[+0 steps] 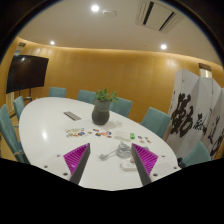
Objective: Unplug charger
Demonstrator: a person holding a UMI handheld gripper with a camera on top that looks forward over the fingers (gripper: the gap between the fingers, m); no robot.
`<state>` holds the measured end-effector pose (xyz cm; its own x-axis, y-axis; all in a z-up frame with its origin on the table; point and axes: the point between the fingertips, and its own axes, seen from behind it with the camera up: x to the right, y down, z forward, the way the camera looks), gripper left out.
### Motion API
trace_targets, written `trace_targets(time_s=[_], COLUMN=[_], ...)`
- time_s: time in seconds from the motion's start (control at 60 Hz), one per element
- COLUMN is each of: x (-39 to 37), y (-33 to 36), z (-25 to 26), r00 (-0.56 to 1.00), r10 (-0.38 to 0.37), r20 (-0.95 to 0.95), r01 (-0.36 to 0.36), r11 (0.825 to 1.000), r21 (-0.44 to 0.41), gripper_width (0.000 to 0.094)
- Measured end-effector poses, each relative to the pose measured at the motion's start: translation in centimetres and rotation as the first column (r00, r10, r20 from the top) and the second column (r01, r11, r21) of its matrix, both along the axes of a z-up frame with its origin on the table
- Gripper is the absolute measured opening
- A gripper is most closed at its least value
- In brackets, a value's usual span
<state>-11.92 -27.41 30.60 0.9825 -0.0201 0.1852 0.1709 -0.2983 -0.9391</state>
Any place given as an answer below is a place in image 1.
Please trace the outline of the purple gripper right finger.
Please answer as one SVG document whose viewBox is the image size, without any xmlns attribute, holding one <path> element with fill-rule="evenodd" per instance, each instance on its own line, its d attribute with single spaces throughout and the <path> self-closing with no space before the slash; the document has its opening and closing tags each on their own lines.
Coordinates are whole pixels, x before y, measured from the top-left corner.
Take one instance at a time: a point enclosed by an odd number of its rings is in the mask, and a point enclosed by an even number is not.
<svg viewBox="0 0 224 224">
<path fill-rule="evenodd" d="M 150 173 L 157 162 L 158 156 L 137 144 L 132 144 L 131 153 L 142 185 L 148 185 L 151 182 Z"/>
</svg>

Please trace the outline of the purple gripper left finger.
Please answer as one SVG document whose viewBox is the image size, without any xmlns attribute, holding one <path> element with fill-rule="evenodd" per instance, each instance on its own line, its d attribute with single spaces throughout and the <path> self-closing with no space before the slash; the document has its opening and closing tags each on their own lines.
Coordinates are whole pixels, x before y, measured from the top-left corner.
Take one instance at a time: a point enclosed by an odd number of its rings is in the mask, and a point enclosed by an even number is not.
<svg viewBox="0 0 224 224">
<path fill-rule="evenodd" d="M 64 160 L 71 172 L 70 181 L 79 184 L 90 155 L 90 144 L 84 144 L 64 155 Z"/>
</svg>

